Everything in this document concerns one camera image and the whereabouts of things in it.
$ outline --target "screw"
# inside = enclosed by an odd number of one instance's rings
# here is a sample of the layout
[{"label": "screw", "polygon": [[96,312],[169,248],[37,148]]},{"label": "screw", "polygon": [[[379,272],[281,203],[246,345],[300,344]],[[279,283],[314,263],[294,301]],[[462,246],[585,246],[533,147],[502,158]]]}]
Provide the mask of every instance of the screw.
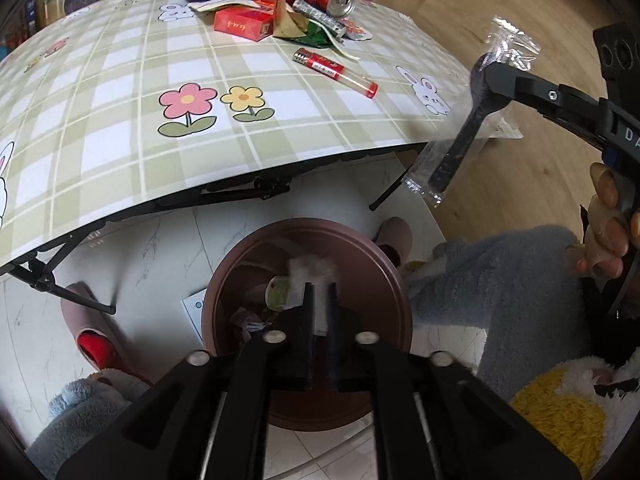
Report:
[{"label": "screw", "polygon": [[267,343],[282,343],[287,338],[287,334],[285,334],[282,330],[269,330],[265,335],[262,336]]},{"label": "screw", "polygon": [[187,362],[193,366],[202,366],[207,364],[209,359],[211,359],[211,357],[207,352],[198,350],[187,357]]},{"label": "screw", "polygon": [[356,334],[356,341],[361,345],[370,345],[377,343],[380,340],[380,336],[375,332],[360,332]]},{"label": "screw", "polygon": [[449,352],[434,352],[431,354],[431,362],[437,367],[445,367],[453,362],[453,357]]}]

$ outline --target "yellow flower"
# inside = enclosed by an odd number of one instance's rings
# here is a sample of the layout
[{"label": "yellow flower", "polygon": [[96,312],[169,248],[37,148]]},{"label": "yellow flower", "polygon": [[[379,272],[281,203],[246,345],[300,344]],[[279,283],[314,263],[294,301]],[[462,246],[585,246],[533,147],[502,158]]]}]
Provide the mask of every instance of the yellow flower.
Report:
[{"label": "yellow flower", "polygon": [[233,111],[244,112],[249,106],[253,108],[264,106],[264,99],[260,97],[261,95],[262,90],[255,86],[251,86],[250,88],[233,86],[229,89],[229,93],[224,94],[220,100],[223,103],[231,105]]}]

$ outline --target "pink slipper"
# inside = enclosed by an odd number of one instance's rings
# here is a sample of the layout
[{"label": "pink slipper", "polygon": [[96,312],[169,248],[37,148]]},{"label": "pink slipper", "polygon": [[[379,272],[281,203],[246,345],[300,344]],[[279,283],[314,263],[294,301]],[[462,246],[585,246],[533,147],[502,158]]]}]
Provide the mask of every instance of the pink slipper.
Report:
[{"label": "pink slipper", "polygon": [[392,263],[400,267],[409,257],[414,236],[407,222],[393,216],[383,222],[374,241]]},{"label": "pink slipper", "polygon": [[[84,283],[73,283],[65,288],[66,290],[70,290],[80,296],[93,299],[93,295],[89,292],[89,289]],[[62,307],[62,316],[65,318],[66,326],[69,328],[69,332],[71,332],[80,353],[87,361],[89,361],[91,366],[96,370],[100,370],[92,357],[78,344],[78,337],[83,332],[93,332],[108,339],[108,341],[117,350],[122,361],[127,364],[127,366],[129,365],[129,360],[124,353],[122,345],[100,311],[93,308],[87,308],[69,300],[61,300],[60,303]]]}]

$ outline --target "wooden floor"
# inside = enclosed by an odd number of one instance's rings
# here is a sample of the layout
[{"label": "wooden floor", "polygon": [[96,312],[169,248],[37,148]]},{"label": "wooden floor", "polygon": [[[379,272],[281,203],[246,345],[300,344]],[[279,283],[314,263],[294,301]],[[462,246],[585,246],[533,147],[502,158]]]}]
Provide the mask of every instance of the wooden floor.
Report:
[{"label": "wooden floor", "polygon": [[[618,19],[600,0],[376,1],[410,15],[468,67],[484,52],[492,16],[502,16],[541,45],[535,74],[606,95],[591,34]],[[599,152],[521,105],[510,109],[524,139],[491,140],[456,176],[434,210],[444,235],[476,240],[547,223],[581,235],[579,205],[593,194],[588,170]]]}]

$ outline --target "plaid tablecloth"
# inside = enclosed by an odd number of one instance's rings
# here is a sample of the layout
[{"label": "plaid tablecloth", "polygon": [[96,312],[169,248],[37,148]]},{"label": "plaid tablecloth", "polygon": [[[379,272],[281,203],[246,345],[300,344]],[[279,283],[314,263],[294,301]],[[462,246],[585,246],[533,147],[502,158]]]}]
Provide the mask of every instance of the plaid tablecloth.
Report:
[{"label": "plaid tablecloth", "polygon": [[450,104],[467,72],[393,10],[354,12],[374,35],[346,42],[359,63],[322,51],[379,83],[370,100],[292,62],[299,45],[215,32],[186,3],[103,0],[2,62],[0,265],[198,184],[454,133],[417,92]]}]

